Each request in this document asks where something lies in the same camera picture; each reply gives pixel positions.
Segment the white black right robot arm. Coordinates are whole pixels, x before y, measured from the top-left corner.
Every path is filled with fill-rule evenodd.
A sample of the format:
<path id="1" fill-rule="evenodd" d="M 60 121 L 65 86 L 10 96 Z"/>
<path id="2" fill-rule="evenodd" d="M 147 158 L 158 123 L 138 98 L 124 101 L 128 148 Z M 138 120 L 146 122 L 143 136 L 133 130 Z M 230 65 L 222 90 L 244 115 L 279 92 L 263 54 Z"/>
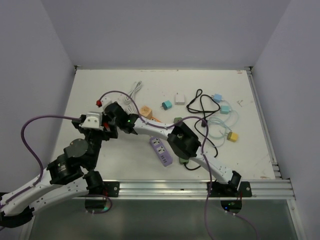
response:
<path id="1" fill-rule="evenodd" d="M 242 176 L 210 155 L 205 144 L 182 120 L 177 123 L 156 123 L 137 114 L 126 113 L 117 102 L 104 106 L 103 112 L 127 134 L 150 135 L 167 141 L 176 156 L 205 168 L 223 186 L 227 196 L 235 196 L 241 190 Z"/>

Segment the red cube socket adapter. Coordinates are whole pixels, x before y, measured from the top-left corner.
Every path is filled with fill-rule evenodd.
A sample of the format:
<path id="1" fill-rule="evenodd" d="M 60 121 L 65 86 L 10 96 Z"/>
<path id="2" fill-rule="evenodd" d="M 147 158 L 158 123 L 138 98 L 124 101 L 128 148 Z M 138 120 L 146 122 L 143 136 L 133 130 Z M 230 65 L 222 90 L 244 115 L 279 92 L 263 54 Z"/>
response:
<path id="1" fill-rule="evenodd" d="M 103 127 L 104 127 L 104 129 L 106 130 L 106 131 L 110 131 L 111 129 L 110 129 L 110 126 L 109 126 L 109 124 L 107 123 L 107 122 L 104 122 L 103 124 Z"/>

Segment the blue charger plug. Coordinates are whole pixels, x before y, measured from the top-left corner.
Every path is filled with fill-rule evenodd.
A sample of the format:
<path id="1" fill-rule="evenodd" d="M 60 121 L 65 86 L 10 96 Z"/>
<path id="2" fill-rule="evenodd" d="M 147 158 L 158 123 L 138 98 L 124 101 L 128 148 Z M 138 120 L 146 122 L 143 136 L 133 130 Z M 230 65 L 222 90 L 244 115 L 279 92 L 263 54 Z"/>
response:
<path id="1" fill-rule="evenodd" d="M 222 101 L 222 95 L 215 93 L 212 96 L 212 100 L 215 101 L 216 103 L 220 103 Z"/>

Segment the yellow USB charger plug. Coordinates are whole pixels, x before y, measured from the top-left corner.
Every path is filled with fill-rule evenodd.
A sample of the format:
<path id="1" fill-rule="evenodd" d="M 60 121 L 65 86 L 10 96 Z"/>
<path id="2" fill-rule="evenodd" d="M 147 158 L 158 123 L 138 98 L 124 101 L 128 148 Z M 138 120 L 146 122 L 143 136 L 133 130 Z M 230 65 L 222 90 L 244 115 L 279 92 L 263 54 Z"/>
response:
<path id="1" fill-rule="evenodd" d="M 230 131 L 226 136 L 226 139 L 233 143 L 235 143 L 238 140 L 238 138 L 239 138 L 239 135 L 232 131 Z"/>

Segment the green power strip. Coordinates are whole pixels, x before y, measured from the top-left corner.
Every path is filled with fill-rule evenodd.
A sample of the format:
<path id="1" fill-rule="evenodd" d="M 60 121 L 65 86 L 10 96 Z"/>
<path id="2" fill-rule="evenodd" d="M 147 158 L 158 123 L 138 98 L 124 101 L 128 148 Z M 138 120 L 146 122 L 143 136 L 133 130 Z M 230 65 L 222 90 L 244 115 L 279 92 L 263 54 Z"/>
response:
<path id="1" fill-rule="evenodd" d="M 182 118 L 181 117 L 175 117 L 174 120 L 173 120 L 173 123 L 177 123 L 181 120 Z M 179 158 L 179 163 L 181 165 L 187 165 L 189 163 L 189 160 L 188 159 L 183 159 L 183 158 Z"/>

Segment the teal small plug adapter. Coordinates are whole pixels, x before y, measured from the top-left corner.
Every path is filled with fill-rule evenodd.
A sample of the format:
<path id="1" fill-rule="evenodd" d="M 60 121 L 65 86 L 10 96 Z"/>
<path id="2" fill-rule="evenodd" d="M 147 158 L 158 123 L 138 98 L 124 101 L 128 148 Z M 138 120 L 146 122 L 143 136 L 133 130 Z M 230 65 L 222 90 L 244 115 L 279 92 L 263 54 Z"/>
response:
<path id="1" fill-rule="evenodd" d="M 170 100 L 166 100 L 164 102 L 161 103 L 161 108 L 164 109 L 165 111 L 169 110 L 172 108 L 172 103 Z"/>

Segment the white charger plug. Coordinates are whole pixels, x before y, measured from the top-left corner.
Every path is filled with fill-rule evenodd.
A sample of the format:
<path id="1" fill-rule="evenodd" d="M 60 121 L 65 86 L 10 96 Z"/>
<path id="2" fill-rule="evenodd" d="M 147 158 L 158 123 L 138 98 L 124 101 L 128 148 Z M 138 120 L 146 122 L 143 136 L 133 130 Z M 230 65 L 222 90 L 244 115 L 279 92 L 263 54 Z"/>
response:
<path id="1" fill-rule="evenodd" d="M 174 104 L 178 106 L 184 106 L 186 104 L 185 95 L 181 92 L 177 92 L 174 95 Z"/>

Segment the teal charger plug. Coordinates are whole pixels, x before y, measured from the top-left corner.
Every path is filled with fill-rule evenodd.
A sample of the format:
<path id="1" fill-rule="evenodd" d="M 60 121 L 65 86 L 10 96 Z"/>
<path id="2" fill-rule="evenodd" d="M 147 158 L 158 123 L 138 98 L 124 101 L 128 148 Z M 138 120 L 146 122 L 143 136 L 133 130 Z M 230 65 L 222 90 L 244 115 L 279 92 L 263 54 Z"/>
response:
<path id="1" fill-rule="evenodd" d="M 221 105 L 220 106 L 220 113 L 223 115 L 227 115 L 231 112 L 231 107 L 229 105 Z"/>

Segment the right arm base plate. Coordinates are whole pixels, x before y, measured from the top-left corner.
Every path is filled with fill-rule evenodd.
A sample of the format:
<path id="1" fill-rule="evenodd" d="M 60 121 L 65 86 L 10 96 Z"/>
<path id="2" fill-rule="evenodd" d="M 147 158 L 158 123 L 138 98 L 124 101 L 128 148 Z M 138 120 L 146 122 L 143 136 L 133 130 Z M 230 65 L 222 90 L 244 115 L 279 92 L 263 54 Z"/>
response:
<path id="1" fill-rule="evenodd" d="M 239 188 L 232 190 L 226 184 L 221 184 L 217 181 L 213 181 L 210 187 L 210 182 L 206 183 L 207 191 L 210 191 L 210 198 L 236 198 L 244 197 L 251 198 L 253 196 L 251 185 L 248 181 L 242 181 Z"/>

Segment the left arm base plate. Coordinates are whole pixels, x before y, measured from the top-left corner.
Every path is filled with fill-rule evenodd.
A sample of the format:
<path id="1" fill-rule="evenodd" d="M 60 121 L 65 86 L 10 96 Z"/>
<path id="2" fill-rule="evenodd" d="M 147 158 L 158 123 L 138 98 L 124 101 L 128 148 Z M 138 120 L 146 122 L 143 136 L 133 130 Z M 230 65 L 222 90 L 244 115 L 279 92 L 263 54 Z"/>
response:
<path id="1" fill-rule="evenodd" d="M 102 194 L 109 198 L 117 198 L 120 192 L 120 182 L 118 181 L 104 181 L 102 187 Z"/>

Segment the beige cube socket adapter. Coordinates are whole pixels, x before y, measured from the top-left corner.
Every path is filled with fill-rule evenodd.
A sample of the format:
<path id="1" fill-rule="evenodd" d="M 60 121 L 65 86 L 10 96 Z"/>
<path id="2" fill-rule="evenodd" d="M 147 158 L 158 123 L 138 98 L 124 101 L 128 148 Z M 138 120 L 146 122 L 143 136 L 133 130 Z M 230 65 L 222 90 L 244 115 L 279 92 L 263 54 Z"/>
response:
<path id="1" fill-rule="evenodd" d="M 144 105 L 140 108 L 139 113 L 144 118 L 150 120 L 153 117 L 153 111 L 150 107 Z"/>

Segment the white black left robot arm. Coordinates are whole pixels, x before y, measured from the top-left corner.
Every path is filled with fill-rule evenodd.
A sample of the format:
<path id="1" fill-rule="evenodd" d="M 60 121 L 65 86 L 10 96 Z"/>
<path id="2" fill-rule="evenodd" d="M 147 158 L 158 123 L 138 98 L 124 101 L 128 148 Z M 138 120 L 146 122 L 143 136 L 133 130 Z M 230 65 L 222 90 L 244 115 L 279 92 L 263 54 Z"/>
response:
<path id="1" fill-rule="evenodd" d="M 41 210 L 74 197 L 102 198 L 100 203 L 85 201 L 91 214 L 104 214 L 112 207 L 106 185 L 95 170 L 104 141 L 118 137 L 114 120 L 103 115 L 72 118 L 84 138 L 74 139 L 56 160 L 40 168 L 40 174 L 17 190 L 0 196 L 0 226 L 16 228 Z"/>

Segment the purple socket adapter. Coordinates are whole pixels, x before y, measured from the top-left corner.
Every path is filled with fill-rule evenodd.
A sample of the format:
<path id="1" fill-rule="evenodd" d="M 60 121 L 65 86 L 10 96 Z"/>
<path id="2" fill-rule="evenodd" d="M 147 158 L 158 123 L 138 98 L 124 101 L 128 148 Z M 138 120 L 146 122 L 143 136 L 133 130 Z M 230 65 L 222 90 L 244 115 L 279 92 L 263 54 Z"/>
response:
<path id="1" fill-rule="evenodd" d="M 173 163 L 173 158 L 158 137 L 151 137 L 149 139 L 149 143 L 164 167 L 167 167 Z"/>

